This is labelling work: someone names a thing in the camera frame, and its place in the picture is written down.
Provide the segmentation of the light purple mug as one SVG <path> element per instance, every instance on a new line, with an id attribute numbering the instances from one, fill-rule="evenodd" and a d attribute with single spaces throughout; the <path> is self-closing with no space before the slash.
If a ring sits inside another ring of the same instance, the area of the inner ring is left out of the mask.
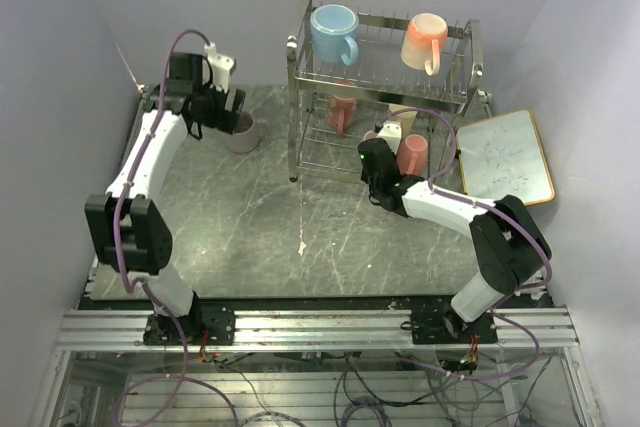
<path id="1" fill-rule="evenodd" d="M 245 154 L 256 149 L 269 132 L 270 124 L 266 119 L 256 119 L 250 112 L 242 112 L 234 132 L 224 134 L 223 140 L 230 151 Z"/>

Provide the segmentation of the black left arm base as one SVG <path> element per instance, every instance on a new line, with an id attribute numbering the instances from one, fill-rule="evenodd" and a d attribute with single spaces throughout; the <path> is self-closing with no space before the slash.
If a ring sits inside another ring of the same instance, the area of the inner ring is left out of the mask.
<path id="1" fill-rule="evenodd" d="M 178 316 L 189 345 L 231 345 L 234 340 L 236 316 L 224 304 L 201 300 L 194 295 L 191 310 Z M 147 318 L 143 333 L 146 346 L 181 345 L 181 337 L 175 322 L 168 316 L 154 313 Z"/>

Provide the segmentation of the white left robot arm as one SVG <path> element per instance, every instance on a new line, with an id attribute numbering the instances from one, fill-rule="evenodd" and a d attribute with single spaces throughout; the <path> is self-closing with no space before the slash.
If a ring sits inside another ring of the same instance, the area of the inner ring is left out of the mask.
<path id="1" fill-rule="evenodd" d="M 153 89 L 133 147 L 105 193 L 84 206 L 97 260 L 110 266 L 125 290 L 150 290 L 159 315 L 172 315 L 168 331 L 182 344 L 203 334 L 195 293 L 170 264 L 173 237 L 156 200 L 178 147 L 204 128 L 231 134 L 245 93 L 229 90 L 235 60 L 213 44 L 201 54 L 171 55 L 165 84 Z"/>

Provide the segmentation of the dark mauve mug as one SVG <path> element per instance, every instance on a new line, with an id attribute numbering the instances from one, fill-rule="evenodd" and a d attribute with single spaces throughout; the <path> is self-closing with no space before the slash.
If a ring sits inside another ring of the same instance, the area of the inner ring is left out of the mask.
<path id="1" fill-rule="evenodd" d="M 362 137 L 362 141 L 366 141 L 366 140 L 370 140 L 370 139 L 374 139 L 376 138 L 378 135 L 377 132 L 373 131 L 373 130 L 369 130 L 368 132 L 366 132 L 364 134 L 364 136 Z"/>

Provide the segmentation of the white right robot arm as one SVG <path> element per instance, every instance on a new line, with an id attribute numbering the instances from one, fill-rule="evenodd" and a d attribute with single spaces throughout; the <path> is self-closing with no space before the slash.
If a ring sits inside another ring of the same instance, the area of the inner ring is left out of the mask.
<path id="1" fill-rule="evenodd" d="M 513 195 L 478 199 L 436 186 L 432 181 L 400 172 L 382 138 L 358 145 L 361 180 L 370 201 L 405 218 L 437 223 L 468 237 L 478 272 L 453 296 L 440 320 L 450 341 L 465 341 L 476 319 L 525 286 L 540 270 L 551 273 L 551 249 L 524 203 Z"/>

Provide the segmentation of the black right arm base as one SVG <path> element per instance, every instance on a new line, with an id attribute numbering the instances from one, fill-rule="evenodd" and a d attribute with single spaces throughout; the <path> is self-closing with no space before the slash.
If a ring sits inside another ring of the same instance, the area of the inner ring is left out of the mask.
<path id="1" fill-rule="evenodd" d="M 498 340 L 494 318 L 483 313 L 473 322 L 462 320 L 451 307 L 451 295 L 410 296 L 403 304 L 409 319 L 400 328 L 411 333 L 414 345 L 470 345 L 475 334 L 479 344 Z"/>

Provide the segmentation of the salmon pink mug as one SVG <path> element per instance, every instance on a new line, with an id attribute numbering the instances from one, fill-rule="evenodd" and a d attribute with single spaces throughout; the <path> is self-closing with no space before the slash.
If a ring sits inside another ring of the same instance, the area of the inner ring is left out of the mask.
<path id="1" fill-rule="evenodd" d="M 422 176 L 428 161 L 428 142 L 418 134 L 408 135 L 400 144 L 396 162 L 402 174 Z"/>

